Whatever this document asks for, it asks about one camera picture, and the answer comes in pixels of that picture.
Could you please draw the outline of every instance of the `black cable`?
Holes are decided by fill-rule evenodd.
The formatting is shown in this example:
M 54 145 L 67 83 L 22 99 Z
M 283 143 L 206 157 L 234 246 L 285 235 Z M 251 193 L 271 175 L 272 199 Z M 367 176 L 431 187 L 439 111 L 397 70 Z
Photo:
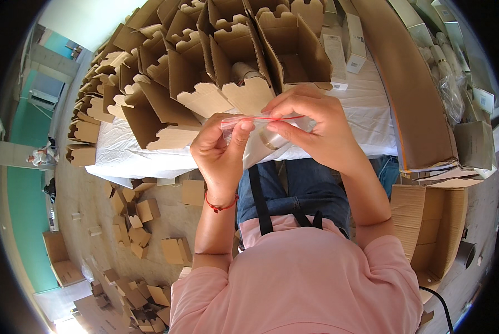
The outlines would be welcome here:
M 451 324 L 450 312 L 448 312 L 448 307 L 446 306 L 446 302 L 444 301 L 444 298 L 442 298 L 442 296 L 440 294 L 436 293 L 435 291 L 433 291 L 429 288 L 425 288 L 423 286 L 419 286 L 419 288 L 420 288 L 420 290 L 430 292 L 433 294 L 433 296 L 439 298 L 439 300 L 442 303 L 442 307 L 444 308 L 444 313 L 446 313 L 446 320 L 448 321 L 448 328 L 450 329 L 450 334 L 453 334 L 453 325 Z

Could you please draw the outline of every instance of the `plastic zip bag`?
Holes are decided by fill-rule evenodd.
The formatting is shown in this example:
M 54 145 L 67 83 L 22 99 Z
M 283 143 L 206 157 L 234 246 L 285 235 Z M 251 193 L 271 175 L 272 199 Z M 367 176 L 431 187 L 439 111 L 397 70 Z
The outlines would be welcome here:
M 287 122 L 306 132 L 309 132 L 314 127 L 314 121 L 311 118 L 297 113 L 292 113 L 282 118 L 270 117 L 269 112 L 255 116 L 235 116 L 222 121 L 223 138 L 227 144 L 231 141 L 234 127 L 240 121 L 246 120 L 253 120 L 255 129 L 249 135 L 246 150 L 244 151 L 244 155 L 242 157 L 244 170 L 247 170 L 254 164 L 258 164 L 271 154 L 275 153 L 275 155 L 279 157 L 292 146 L 292 143 L 287 141 L 285 138 L 266 129 L 266 126 L 270 122 Z

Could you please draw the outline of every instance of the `red string bracelet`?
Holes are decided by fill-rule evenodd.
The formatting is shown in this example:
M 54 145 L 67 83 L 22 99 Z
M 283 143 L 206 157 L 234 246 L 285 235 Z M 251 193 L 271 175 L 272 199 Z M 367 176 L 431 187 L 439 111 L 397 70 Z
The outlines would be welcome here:
M 210 206 L 210 208 L 211 208 L 212 210 L 214 210 L 214 213 L 218 213 L 218 212 L 220 212 L 220 211 L 223 211 L 223 210 L 227 210 L 227 209 L 232 208 L 232 207 L 233 207 L 233 206 L 237 203 L 238 198 L 239 198 L 239 197 L 238 197 L 238 194 L 235 194 L 235 195 L 234 195 L 234 202 L 233 202 L 231 205 L 229 205 L 229 206 L 227 206 L 227 207 L 223 207 L 223 208 L 222 208 L 222 207 L 217 207 L 217 206 L 214 206 L 214 205 L 210 204 L 210 203 L 209 203 L 209 200 L 207 199 L 207 191 L 205 192 L 205 201 L 206 201 L 206 203 Z

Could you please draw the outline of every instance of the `blue jeans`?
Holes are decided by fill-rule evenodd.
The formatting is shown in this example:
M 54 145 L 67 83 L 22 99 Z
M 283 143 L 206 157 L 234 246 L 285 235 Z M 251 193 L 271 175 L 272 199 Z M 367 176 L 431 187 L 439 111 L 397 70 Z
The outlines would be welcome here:
M 288 180 L 288 194 L 282 187 L 274 161 L 257 164 L 260 186 L 270 216 L 302 212 L 314 216 L 321 211 L 349 236 L 349 204 L 344 190 L 335 182 L 329 168 L 312 158 L 285 160 Z M 238 185 L 237 224 L 257 218 L 249 173 L 244 171 Z

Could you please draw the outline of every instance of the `teal wall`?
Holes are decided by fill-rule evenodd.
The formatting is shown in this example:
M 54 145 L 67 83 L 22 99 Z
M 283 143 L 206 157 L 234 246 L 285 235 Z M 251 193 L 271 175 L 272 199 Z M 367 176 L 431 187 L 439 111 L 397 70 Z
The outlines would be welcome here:
M 41 147 L 47 143 L 51 120 L 33 104 L 27 102 L 26 97 L 28 97 L 35 76 L 36 71 L 31 70 L 26 78 L 9 141 L 15 144 Z M 52 116 L 51 110 L 44 108 L 42 110 Z M 36 292 L 58 287 L 41 237 L 42 232 L 49 231 L 46 195 L 42 192 L 44 173 L 42 170 L 19 167 L 7 169 L 8 206 L 14 238 L 27 276 Z
M 47 42 L 45 42 L 44 47 L 66 58 L 73 59 L 72 50 L 66 47 L 68 41 L 69 39 L 53 31 L 47 39 Z

